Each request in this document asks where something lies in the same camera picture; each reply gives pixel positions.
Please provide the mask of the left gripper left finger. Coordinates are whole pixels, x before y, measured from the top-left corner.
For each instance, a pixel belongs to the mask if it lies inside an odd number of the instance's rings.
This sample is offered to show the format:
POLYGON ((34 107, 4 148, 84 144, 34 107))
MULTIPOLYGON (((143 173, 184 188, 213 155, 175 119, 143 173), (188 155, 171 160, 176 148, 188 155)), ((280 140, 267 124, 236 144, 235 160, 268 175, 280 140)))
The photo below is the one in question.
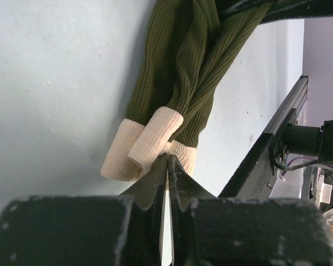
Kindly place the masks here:
POLYGON ((117 196, 28 196, 0 214, 0 265, 161 265, 167 155, 117 196))

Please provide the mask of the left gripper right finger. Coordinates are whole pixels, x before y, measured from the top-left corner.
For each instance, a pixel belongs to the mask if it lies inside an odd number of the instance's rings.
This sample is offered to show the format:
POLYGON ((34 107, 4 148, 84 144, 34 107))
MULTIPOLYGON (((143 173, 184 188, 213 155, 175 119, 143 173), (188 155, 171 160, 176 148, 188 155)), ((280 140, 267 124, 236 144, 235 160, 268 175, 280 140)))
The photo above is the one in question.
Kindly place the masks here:
POLYGON ((217 198, 168 158, 172 265, 333 265, 321 212, 295 198, 217 198))

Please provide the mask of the olive green underwear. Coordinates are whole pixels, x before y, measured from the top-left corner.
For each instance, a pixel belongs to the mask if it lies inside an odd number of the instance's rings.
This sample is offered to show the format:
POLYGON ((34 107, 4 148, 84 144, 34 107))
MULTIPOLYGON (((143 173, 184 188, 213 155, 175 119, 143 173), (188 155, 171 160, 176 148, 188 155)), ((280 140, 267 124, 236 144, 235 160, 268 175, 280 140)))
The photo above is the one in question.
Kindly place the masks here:
POLYGON ((194 171, 215 89, 274 1, 157 1, 127 113, 100 169, 135 181, 162 154, 194 171))

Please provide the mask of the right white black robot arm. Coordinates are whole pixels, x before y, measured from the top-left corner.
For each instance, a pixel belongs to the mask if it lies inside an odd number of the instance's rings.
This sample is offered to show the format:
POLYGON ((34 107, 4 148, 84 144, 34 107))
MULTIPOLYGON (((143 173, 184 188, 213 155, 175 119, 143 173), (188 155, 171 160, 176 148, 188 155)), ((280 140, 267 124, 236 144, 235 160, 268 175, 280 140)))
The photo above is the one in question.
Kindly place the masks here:
MULTIPOLYGON (((221 19, 259 7, 269 1, 216 1, 221 19)), ((333 17, 333 1, 275 1, 261 23, 287 19, 333 17)), ((284 145, 294 154, 333 159, 333 121, 322 127, 289 126, 283 134, 284 145)))

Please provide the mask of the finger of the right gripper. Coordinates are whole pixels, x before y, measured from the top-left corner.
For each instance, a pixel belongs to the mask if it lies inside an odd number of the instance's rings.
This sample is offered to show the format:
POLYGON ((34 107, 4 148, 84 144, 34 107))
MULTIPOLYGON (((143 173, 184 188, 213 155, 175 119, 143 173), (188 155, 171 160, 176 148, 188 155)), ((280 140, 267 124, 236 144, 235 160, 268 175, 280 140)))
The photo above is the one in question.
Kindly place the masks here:
POLYGON ((333 17, 333 0, 240 0, 216 1, 216 8, 221 20, 253 7, 260 7, 272 3, 261 23, 270 23, 286 19, 305 19, 333 17))

